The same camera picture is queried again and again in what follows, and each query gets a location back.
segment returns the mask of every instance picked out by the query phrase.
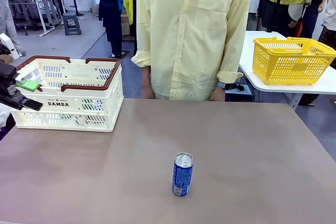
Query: blue can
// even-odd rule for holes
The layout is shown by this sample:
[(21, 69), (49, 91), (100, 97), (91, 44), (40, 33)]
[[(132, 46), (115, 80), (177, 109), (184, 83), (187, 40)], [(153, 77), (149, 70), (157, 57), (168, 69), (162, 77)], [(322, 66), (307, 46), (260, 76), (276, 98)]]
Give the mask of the blue can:
[(191, 176), (193, 174), (193, 156), (188, 153), (178, 153), (175, 157), (172, 190), (178, 196), (189, 193)]

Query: dark blue pants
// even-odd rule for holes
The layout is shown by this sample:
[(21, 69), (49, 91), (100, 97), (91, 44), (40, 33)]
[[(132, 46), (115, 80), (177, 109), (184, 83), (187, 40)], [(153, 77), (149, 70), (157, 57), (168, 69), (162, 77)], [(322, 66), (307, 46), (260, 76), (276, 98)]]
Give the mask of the dark blue pants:
[(305, 14), (302, 18), (302, 37), (311, 39), (315, 29), (318, 14), (319, 5), (312, 4), (306, 7)]
[(122, 29), (118, 0), (100, 0), (99, 19), (103, 20), (103, 27), (106, 29), (107, 41), (111, 43), (112, 53), (115, 56), (121, 55)]

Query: white basket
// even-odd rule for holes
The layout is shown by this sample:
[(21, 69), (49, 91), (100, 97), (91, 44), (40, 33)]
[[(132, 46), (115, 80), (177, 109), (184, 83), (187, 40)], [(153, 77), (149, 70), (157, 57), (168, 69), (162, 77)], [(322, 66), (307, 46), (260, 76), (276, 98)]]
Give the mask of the white basket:
[(21, 93), (43, 103), (40, 111), (13, 110), (18, 128), (113, 130), (124, 98), (120, 60), (34, 56), (17, 70), (41, 84), (35, 92), (18, 88)]

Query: plastic basket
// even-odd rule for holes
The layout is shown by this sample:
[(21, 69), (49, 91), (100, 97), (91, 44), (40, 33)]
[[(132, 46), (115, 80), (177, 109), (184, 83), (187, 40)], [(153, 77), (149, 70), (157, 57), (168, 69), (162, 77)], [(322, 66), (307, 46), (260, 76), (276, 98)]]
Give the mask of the plastic basket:
[(34, 56), (17, 67), (40, 83), (23, 95), (43, 103), (40, 111), (13, 110), (18, 128), (111, 132), (123, 102), (121, 61)]
[(254, 39), (253, 72), (265, 84), (315, 84), (336, 51), (313, 39)]

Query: hand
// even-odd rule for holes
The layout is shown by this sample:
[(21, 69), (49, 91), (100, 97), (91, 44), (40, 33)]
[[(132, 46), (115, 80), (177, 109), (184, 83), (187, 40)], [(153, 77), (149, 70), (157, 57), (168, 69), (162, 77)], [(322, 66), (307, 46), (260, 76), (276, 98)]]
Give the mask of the hand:
[(298, 24), (298, 22), (293, 20), (291, 23), (289, 23), (288, 27), (289, 28), (294, 28), (294, 27), (296, 27), (297, 24)]
[(321, 13), (324, 9), (324, 4), (320, 4), (319, 8), (317, 9), (317, 13)]
[(211, 94), (209, 101), (211, 102), (224, 102), (225, 90), (221, 87), (217, 87)]
[(142, 86), (141, 96), (144, 99), (155, 99), (154, 92), (150, 85)]

